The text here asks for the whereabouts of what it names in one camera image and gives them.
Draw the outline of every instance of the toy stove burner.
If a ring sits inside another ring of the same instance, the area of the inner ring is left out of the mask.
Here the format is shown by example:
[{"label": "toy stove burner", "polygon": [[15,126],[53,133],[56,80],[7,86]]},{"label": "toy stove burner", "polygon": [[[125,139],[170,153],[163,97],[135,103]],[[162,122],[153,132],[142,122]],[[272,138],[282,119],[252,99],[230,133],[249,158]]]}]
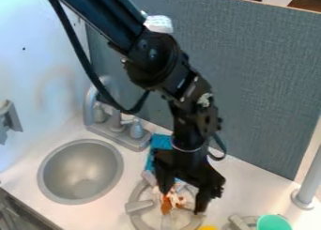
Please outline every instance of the toy stove burner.
[{"label": "toy stove burner", "polygon": [[259,218],[257,216],[241,218],[238,215],[232,215],[228,218],[230,223],[223,230],[256,230]]},{"label": "toy stove burner", "polygon": [[[188,201],[194,201],[195,189],[185,185],[179,194],[187,198]],[[146,180],[143,179],[137,184],[125,205],[125,209],[136,230],[164,229],[162,221],[166,217],[161,213],[160,199],[156,199],[153,188]],[[202,215],[194,215],[190,209],[176,208],[169,214],[170,229],[195,230],[201,225],[202,219]]]}]

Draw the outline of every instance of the white wall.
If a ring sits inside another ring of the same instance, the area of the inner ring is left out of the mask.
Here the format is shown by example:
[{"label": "white wall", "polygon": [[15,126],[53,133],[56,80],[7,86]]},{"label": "white wall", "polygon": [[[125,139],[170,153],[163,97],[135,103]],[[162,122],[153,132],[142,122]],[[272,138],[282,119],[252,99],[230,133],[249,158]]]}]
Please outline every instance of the white wall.
[{"label": "white wall", "polygon": [[[88,51],[84,22],[69,18]],[[81,110],[87,85],[47,0],[0,0],[0,100],[15,103],[24,130],[0,145],[0,173]]]}]

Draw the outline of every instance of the metal pole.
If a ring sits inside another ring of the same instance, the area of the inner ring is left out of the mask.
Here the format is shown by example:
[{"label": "metal pole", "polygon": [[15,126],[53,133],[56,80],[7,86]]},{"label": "metal pole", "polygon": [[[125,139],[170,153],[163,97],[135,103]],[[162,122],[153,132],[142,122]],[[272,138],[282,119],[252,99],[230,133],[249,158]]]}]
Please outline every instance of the metal pole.
[{"label": "metal pole", "polygon": [[292,201],[300,208],[312,209],[314,195],[321,184],[321,145],[319,146],[301,188],[292,193]]}]

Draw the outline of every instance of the food item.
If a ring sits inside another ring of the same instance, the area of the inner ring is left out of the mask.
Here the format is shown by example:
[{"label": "food item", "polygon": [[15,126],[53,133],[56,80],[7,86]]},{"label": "food item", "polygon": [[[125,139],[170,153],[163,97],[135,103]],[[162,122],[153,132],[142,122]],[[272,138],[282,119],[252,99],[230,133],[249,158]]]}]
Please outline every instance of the food item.
[{"label": "food item", "polygon": [[166,195],[160,194],[160,196],[160,211],[163,215],[168,214],[174,208],[182,209],[187,203],[185,197],[178,196],[174,188],[172,188]]}]

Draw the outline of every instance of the black cable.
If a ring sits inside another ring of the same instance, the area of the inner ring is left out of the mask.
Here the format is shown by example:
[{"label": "black cable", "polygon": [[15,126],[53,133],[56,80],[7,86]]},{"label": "black cable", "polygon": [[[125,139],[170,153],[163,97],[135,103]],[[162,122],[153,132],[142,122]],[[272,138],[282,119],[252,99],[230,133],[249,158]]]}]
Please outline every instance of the black cable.
[{"label": "black cable", "polygon": [[220,151],[223,153],[223,155],[221,157],[216,157],[216,156],[214,156],[213,153],[211,153],[209,151],[207,152],[207,155],[214,161],[222,161],[226,157],[227,148],[217,133],[214,132],[212,137],[215,140],[215,142],[217,143],[217,145],[220,147]]},{"label": "black cable", "polygon": [[146,91],[142,97],[140,97],[140,99],[136,102],[136,104],[129,110],[125,109],[123,106],[121,106],[114,98],[113,96],[109,93],[109,91],[105,88],[105,86],[101,83],[98,75],[95,73],[95,71],[93,70],[93,67],[90,63],[90,61],[88,60],[84,49],[80,43],[80,41],[77,38],[77,35],[75,33],[75,31],[73,30],[70,21],[66,15],[66,12],[64,11],[64,9],[61,7],[59,0],[48,0],[50,2],[50,4],[52,5],[55,13],[57,14],[60,22],[62,23],[62,25],[64,26],[64,29],[69,37],[69,40],[71,42],[71,45],[73,47],[73,50],[75,51],[75,53],[78,56],[79,61],[81,62],[85,73],[87,74],[88,78],[90,79],[90,81],[93,83],[93,85],[98,89],[98,91],[100,92],[100,94],[113,106],[115,107],[117,110],[120,110],[122,113],[124,114],[128,114],[128,115],[133,115],[138,113],[148,95],[149,95],[149,91]]}]

